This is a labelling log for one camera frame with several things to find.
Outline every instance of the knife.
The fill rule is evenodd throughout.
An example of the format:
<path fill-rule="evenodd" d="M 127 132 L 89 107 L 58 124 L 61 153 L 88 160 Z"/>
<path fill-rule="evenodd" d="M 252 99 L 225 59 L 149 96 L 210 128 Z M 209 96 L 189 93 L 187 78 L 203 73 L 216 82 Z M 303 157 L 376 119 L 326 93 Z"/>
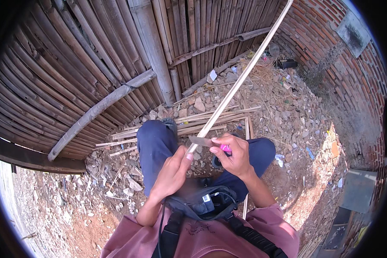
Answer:
<path fill-rule="evenodd" d="M 208 139 L 208 138 L 190 136 L 189 139 L 191 140 L 191 142 L 198 144 L 198 145 L 206 146 L 209 148 L 210 147 L 220 147 L 221 150 L 223 150 L 224 152 L 232 152 L 231 148 L 228 145 L 214 143 L 214 142 L 212 142 L 211 139 Z"/>

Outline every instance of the dark blue pants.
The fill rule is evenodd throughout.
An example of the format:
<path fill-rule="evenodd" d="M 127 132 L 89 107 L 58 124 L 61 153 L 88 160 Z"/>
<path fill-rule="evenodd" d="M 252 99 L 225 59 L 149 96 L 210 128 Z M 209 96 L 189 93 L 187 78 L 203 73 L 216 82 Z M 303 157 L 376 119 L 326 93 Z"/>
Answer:
<path fill-rule="evenodd" d="M 137 132 L 137 147 L 139 162 L 142 168 L 145 184 L 145 195 L 149 196 L 160 169 L 166 158 L 172 156 L 178 149 L 174 133 L 159 120 L 146 121 Z M 261 177 L 274 159 L 275 146 L 267 138 L 248 140 L 249 163 L 254 167 L 255 173 Z M 213 185 L 224 185 L 237 194 L 239 202 L 245 200 L 248 194 L 244 182 L 236 175 L 224 170 Z"/>

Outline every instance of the brick wall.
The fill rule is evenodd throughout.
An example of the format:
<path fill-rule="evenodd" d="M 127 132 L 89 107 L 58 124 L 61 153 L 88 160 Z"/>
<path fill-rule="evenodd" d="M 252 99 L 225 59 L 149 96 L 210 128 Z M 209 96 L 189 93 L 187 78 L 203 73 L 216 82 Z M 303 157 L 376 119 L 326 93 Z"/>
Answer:
<path fill-rule="evenodd" d="M 280 4 L 278 18 L 286 1 Z M 335 29 L 347 8 L 338 0 L 294 0 L 273 42 L 299 63 L 316 94 L 326 96 L 352 168 L 384 166 L 382 112 L 387 78 L 372 41 L 356 59 Z"/>

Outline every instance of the pink knife handle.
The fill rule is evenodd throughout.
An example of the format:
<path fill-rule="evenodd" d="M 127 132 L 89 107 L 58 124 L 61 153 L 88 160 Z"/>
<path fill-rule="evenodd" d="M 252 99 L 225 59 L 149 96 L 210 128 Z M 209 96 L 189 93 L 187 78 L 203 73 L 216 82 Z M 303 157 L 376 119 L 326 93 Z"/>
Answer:
<path fill-rule="evenodd" d="M 226 144 L 221 144 L 220 148 L 224 152 L 232 152 L 231 148 L 228 145 L 226 145 Z"/>

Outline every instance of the left hand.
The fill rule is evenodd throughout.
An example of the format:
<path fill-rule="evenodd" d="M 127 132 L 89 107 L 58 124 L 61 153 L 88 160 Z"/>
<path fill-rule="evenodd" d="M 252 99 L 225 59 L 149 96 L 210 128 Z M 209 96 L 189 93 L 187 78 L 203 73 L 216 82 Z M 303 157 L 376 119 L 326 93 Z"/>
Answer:
<path fill-rule="evenodd" d="M 150 191 L 150 198 L 153 197 L 160 202 L 182 187 L 186 180 L 186 171 L 191 167 L 194 158 L 192 153 L 185 156 L 187 150 L 186 146 L 179 146 L 175 154 L 166 159 Z"/>

